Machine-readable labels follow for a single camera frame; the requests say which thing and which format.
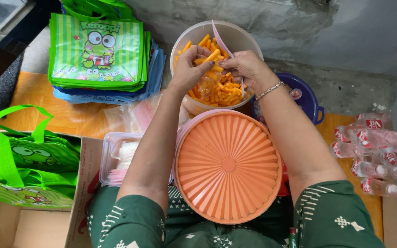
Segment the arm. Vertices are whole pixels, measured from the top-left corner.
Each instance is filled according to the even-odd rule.
[[[254,88],[256,95],[280,82],[254,52],[238,52],[234,56],[220,66],[236,68],[232,72],[234,81],[241,81],[243,75],[246,85]],[[321,134],[283,86],[267,93],[259,103],[273,142],[286,162],[294,204],[310,185],[347,179]]]
[[[137,147],[116,200],[131,194],[143,195],[159,204],[166,215],[168,179],[173,165],[180,104],[188,90],[215,63],[211,61],[194,67],[192,61],[198,56],[209,55],[209,50],[197,46],[180,55],[176,73]]]

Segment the orange plastic lid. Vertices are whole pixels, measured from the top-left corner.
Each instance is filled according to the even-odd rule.
[[[234,111],[207,115],[189,127],[175,161],[183,198],[215,223],[239,224],[261,215],[281,184],[281,157],[268,130]]]

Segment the clear plastic container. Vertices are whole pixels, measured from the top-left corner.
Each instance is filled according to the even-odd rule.
[[[135,142],[140,141],[143,137],[143,133],[120,133],[120,132],[109,132],[104,137],[104,145],[102,148],[102,159],[101,167],[99,171],[99,181],[102,184],[109,185],[108,174],[112,169],[117,168],[119,160],[117,154],[122,145],[122,142]],[[173,175],[169,176],[170,184],[173,181]]]
[[[217,28],[218,34],[220,35],[224,44],[228,47],[228,49],[234,53],[239,51],[252,50],[256,52],[261,59],[263,59],[263,54],[261,53],[260,47],[254,38],[248,34],[241,27],[234,25],[232,23],[224,22],[224,21],[214,21],[215,27]],[[205,21],[201,23],[197,23],[196,25],[191,26],[180,37],[177,39],[177,42],[174,44],[173,50],[171,52],[171,75],[174,75],[174,64],[176,62],[177,51],[183,50],[186,43],[191,41],[192,44],[198,44],[203,37],[207,34],[213,37],[213,29],[212,29],[212,21]],[[250,99],[254,96],[254,90],[251,88],[246,88],[246,93],[249,93],[249,97],[243,98],[243,100],[234,106],[229,107],[212,107],[206,104],[202,104],[190,96],[186,95],[183,101],[185,108],[194,115],[199,115],[208,110],[217,110],[217,109],[227,109],[233,110],[244,104],[246,104]]]

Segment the bracelet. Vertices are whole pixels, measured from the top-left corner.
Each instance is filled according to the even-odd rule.
[[[261,93],[261,94],[260,94],[259,96],[257,96],[255,99],[258,101],[258,99],[264,97],[267,93],[273,91],[274,89],[278,88],[280,85],[283,85],[283,84],[284,84],[283,81],[277,83],[276,85],[274,85],[274,86],[268,88],[265,92]]]

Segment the large plastic bowl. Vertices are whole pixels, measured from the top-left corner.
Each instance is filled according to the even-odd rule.
[[[292,75],[290,73],[277,73],[277,76],[283,83],[289,85],[292,89],[300,89],[303,93],[302,97],[298,100],[295,100],[296,104],[302,107],[304,113],[306,113],[307,117],[311,119],[312,123],[315,125],[320,124],[324,120],[325,110],[323,107],[318,106],[318,101],[316,99],[315,93],[313,93],[310,86],[304,82],[301,78]],[[251,100],[251,109],[252,116],[257,120],[257,115],[254,109],[254,101]],[[321,111],[321,119],[318,120],[318,113]]]
[[[257,42],[244,29],[242,29],[237,25],[234,25],[232,23],[227,23],[224,21],[214,21],[214,24],[224,44],[228,47],[228,49],[232,53],[252,50],[256,52],[261,59],[263,59],[263,54],[261,53],[260,47],[258,46]],[[174,44],[173,50],[171,52],[170,65],[171,65],[172,76],[174,75],[173,68],[176,62],[177,51],[183,50],[183,48],[186,46],[186,43],[188,43],[188,41],[191,41],[193,45],[198,44],[207,34],[209,34],[211,37],[214,36],[213,35],[214,32],[212,30],[212,21],[197,23],[196,25],[184,31],[183,34],[177,39],[177,42]],[[249,93],[250,97],[248,98],[245,97],[241,103],[229,107],[208,106],[206,104],[202,104],[192,99],[188,95],[185,96],[183,105],[189,112],[193,113],[194,115],[199,115],[208,110],[217,110],[217,109],[233,110],[247,103],[254,96],[254,90],[251,88],[246,88],[246,93]]]

